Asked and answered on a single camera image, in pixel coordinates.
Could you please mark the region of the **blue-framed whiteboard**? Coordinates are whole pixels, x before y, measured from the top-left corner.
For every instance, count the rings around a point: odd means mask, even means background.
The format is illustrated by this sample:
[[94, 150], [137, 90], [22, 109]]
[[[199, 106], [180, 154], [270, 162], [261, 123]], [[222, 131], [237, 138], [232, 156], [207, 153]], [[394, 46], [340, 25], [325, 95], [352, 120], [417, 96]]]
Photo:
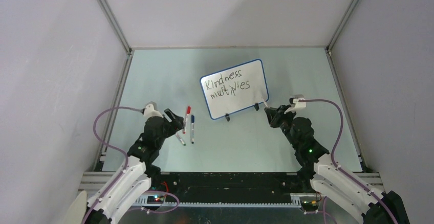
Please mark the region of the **blue-framed whiteboard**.
[[258, 106], [269, 100], [268, 85], [261, 59], [247, 61], [205, 75], [199, 79], [210, 118]]

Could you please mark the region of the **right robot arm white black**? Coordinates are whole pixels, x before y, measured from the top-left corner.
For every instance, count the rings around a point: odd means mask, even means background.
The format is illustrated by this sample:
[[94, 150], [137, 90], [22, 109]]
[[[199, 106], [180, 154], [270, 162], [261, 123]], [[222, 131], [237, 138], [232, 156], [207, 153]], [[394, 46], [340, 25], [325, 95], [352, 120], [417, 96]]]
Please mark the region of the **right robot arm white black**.
[[384, 192], [347, 170], [314, 138], [312, 122], [298, 117], [290, 105], [264, 109], [272, 128], [281, 129], [301, 169], [298, 187], [316, 191], [350, 214], [358, 223], [409, 223], [402, 198]]

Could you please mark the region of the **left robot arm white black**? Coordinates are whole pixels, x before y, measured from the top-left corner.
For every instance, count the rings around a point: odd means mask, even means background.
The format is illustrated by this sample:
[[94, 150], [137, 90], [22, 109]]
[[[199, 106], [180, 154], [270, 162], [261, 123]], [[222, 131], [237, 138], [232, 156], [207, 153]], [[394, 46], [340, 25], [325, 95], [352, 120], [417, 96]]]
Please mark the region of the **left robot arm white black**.
[[124, 160], [103, 187], [88, 199], [82, 223], [118, 223], [142, 194], [160, 189], [161, 169], [153, 162], [164, 141], [185, 127], [183, 117], [170, 109], [160, 113], [153, 102], [142, 109], [125, 109], [140, 113], [146, 119], [143, 132], [128, 151], [108, 144], [94, 134], [101, 144], [120, 152]]

